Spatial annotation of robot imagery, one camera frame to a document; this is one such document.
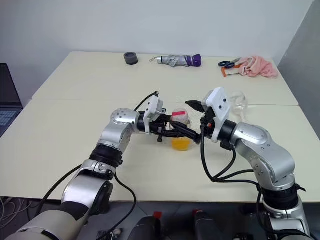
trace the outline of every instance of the floor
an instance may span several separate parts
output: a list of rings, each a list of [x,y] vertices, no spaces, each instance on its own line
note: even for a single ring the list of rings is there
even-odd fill
[[[117,223],[131,208],[131,202],[112,202],[107,214],[92,216],[83,227],[77,240],[95,240],[98,231],[105,231]],[[155,211],[162,212],[161,227],[165,240],[193,240],[192,210],[202,209],[210,214],[223,234],[223,239],[231,240],[237,233],[250,233],[255,240],[266,240],[263,230],[258,225],[255,214],[242,214],[242,203],[209,203],[209,202],[139,202],[133,213],[119,226],[122,233],[119,240],[127,240],[136,223]],[[44,210],[57,208],[56,205],[46,204]],[[315,234],[320,233],[320,204],[304,205],[305,214],[310,228]],[[33,216],[36,208],[30,209]],[[27,223],[26,211],[21,212],[8,226],[0,231],[0,239],[5,239]]]

